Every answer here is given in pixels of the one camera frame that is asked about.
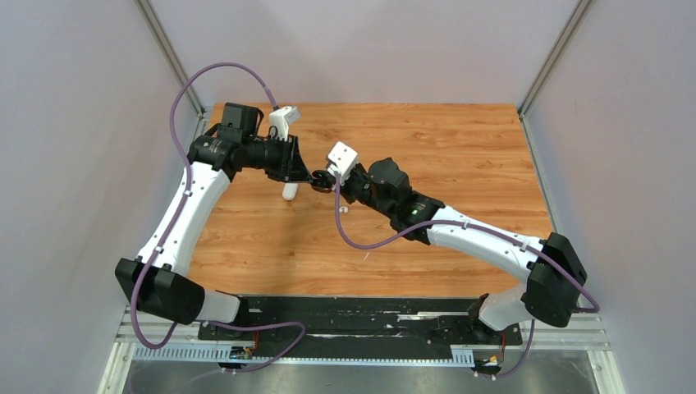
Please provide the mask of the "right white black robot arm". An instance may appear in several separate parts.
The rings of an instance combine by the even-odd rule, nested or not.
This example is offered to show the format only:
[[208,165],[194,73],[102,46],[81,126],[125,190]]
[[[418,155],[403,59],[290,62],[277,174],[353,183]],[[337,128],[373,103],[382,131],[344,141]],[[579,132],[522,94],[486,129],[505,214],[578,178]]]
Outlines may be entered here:
[[414,190],[391,158],[370,168],[329,163],[314,175],[321,187],[332,187],[337,198],[386,217],[396,231],[389,242],[404,238],[456,250],[518,280],[507,291],[481,295],[470,308],[469,331],[476,341],[490,342],[510,325],[532,319],[565,328],[579,312],[579,298],[587,294],[587,272],[566,236],[554,231],[547,238],[525,236],[468,217]]

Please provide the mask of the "black earbud charging case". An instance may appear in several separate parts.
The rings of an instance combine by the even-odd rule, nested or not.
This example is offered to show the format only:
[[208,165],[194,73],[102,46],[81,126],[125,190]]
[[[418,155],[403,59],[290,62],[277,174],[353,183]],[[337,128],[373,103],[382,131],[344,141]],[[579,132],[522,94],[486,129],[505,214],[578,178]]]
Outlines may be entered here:
[[313,181],[310,183],[313,190],[319,193],[331,193],[326,192],[323,186],[323,172],[326,170],[316,170],[312,172]]

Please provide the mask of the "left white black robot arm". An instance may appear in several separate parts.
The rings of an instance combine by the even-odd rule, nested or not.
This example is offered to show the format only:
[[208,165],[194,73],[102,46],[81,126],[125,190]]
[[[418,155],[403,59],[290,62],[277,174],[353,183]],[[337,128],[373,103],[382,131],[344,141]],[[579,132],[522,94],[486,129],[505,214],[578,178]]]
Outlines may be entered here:
[[278,108],[269,114],[267,135],[261,136],[259,108],[227,103],[222,122],[192,142],[185,157],[190,168],[162,221],[136,257],[121,259],[115,270],[137,310],[179,324],[217,321],[232,339],[250,332],[252,319],[241,297],[206,290],[187,275],[208,217],[237,173],[253,168],[287,185],[311,182],[299,139],[289,132],[299,118],[295,106]]

